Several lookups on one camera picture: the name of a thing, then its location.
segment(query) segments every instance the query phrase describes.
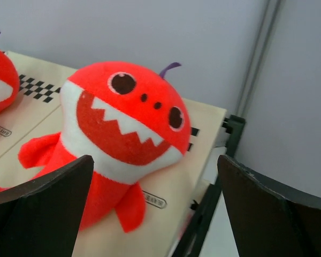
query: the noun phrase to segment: beige tabletop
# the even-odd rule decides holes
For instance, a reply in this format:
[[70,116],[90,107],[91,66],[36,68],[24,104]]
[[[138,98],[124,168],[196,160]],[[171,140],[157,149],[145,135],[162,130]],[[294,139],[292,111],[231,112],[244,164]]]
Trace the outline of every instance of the beige tabletop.
[[[3,187],[25,182],[40,170],[25,170],[18,161],[18,151],[31,138],[62,128],[57,92],[75,71],[13,52],[8,52],[8,56],[18,73],[24,75],[21,76],[24,83],[15,104],[0,114],[0,186]],[[140,181],[148,202],[144,223],[126,234],[112,211],[98,224],[78,234],[73,256],[167,256],[192,199],[200,198],[207,187],[206,183],[200,183],[201,176],[226,115],[225,109],[184,101],[193,127],[192,145],[179,163]]]

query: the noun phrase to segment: brown eye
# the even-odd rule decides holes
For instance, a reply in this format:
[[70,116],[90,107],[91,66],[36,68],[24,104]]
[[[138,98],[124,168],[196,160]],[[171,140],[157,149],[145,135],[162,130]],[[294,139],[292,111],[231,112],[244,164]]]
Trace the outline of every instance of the brown eye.
[[179,131],[184,124],[183,113],[177,107],[172,107],[169,113],[169,125],[172,130]]
[[125,72],[118,72],[111,76],[108,81],[110,89],[119,95],[125,95],[130,93],[136,85],[134,78]]

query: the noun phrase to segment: white wall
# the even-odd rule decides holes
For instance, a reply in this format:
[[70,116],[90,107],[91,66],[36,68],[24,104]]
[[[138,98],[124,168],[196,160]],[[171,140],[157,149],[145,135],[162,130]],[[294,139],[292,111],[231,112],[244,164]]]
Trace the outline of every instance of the white wall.
[[0,0],[0,47],[79,68],[121,59],[234,112],[265,1]]
[[282,6],[236,158],[321,197],[321,0]]

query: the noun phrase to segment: shark mouth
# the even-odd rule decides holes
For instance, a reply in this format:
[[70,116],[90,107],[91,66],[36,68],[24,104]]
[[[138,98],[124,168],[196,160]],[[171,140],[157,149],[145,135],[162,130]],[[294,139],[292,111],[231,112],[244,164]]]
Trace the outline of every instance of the shark mouth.
[[80,129],[111,157],[132,165],[147,165],[170,144],[156,132],[106,102],[83,91],[77,105]]

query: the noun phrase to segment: nostril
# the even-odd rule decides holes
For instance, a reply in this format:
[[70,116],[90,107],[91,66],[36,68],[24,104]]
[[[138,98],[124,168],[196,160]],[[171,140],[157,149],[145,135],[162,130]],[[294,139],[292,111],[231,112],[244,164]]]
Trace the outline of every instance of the nostril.
[[140,97],[142,102],[145,102],[148,99],[148,95],[147,94],[142,94]]
[[162,104],[160,102],[155,103],[154,108],[157,110],[160,107],[162,107]]

